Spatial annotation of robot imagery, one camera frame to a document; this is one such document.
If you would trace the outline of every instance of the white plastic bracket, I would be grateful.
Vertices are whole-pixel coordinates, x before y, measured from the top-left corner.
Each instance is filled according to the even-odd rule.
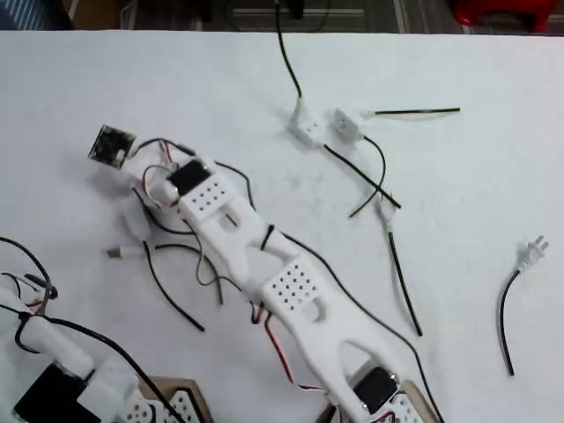
[[[265,281],[254,281],[248,247],[260,248],[268,225],[245,198],[231,191],[226,177],[212,163],[210,169],[213,177],[180,198],[181,215],[225,260],[230,276],[241,290],[254,301],[264,301],[293,334],[306,362],[347,415],[356,422],[367,421],[368,411],[345,379],[339,347],[348,343],[367,353],[381,367],[399,375],[400,366],[386,347],[381,332],[277,230],[272,231],[264,251],[281,259],[283,268]],[[200,195],[211,193],[207,191],[211,188],[209,181],[212,184],[221,181],[221,186],[228,187],[228,191],[221,199],[214,200],[217,203],[206,204],[210,209],[199,210],[198,198],[204,201]],[[227,231],[220,224],[225,214],[236,220],[235,229]],[[314,314],[316,312],[314,317],[308,312],[311,308]]]

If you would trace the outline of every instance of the white tablecloth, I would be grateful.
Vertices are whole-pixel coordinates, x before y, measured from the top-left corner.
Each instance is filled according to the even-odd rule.
[[[309,422],[326,405],[287,381],[238,293],[226,287],[219,308],[215,291],[196,284],[195,257],[170,251],[156,265],[205,334],[166,304],[142,257],[107,259],[104,249],[131,238],[116,202],[122,192],[86,158],[105,123],[248,172],[261,214],[318,249],[370,310],[413,339],[446,420],[560,421],[564,40],[292,34],[286,47],[323,124],[334,107],[463,108],[366,127],[403,205],[396,243],[425,336],[415,339],[374,210],[346,218],[366,186],[286,131],[295,91],[275,34],[0,35],[0,233],[47,266],[60,291],[49,313],[114,338],[152,375],[197,379],[219,422]],[[327,142],[347,151],[330,131]],[[350,157],[379,174],[368,145]],[[497,300],[518,243],[538,234],[552,242],[547,257],[508,297],[516,368],[508,378]],[[8,247],[0,264],[32,269]],[[274,328],[297,378],[315,383]],[[97,360],[108,355],[72,336]],[[410,352],[390,342],[422,388]]]

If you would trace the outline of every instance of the power plug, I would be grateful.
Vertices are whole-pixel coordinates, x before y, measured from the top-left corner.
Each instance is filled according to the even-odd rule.
[[[360,124],[340,108],[335,109],[331,124],[346,143],[355,143],[362,139]]]
[[[302,98],[298,98],[296,108],[290,119],[290,132],[302,143],[309,147],[323,145],[322,129],[317,121],[303,105]]]

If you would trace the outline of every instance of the floor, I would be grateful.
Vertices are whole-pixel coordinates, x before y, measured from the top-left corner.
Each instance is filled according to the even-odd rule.
[[[526,17],[507,13],[486,15],[473,27],[461,26],[452,15],[451,4],[455,1],[305,0],[304,19],[289,19],[286,14],[283,29],[296,32],[531,34]],[[77,19],[89,21],[87,29],[94,29],[95,25],[90,23],[93,8],[108,8],[113,4],[115,10],[112,13],[119,27],[119,10],[130,3],[130,0],[81,0]],[[210,22],[198,18],[198,7],[204,11],[209,9]],[[106,17],[108,13],[100,12],[99,15]],[[98,29],[106,27],[107,22],[108,19]],[[135,28],[273,31],[272,0],[138,0]],[[564,0],[560,0],[546,31],[541,34],[564,35]]]

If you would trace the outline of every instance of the perforated panel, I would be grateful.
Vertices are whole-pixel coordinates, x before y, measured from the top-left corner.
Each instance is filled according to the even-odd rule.
[[[197,219],[205,219],[237,195],[222,174],[213,174],[186,194],[182,201]]]
[[[317,273],[310,266],[299,257],[290,262],[266,283],[269,297],[289,311],[305,308],[320,296]]]
[[[376,416],[382,416],[387,411],[394,412],[396,415],[394,421],[396,423],[425,423],[405,393],[397,393],[382,407]],[[391,421],[391,419],[388,419],[388,421],[383,420],[381,423]]]

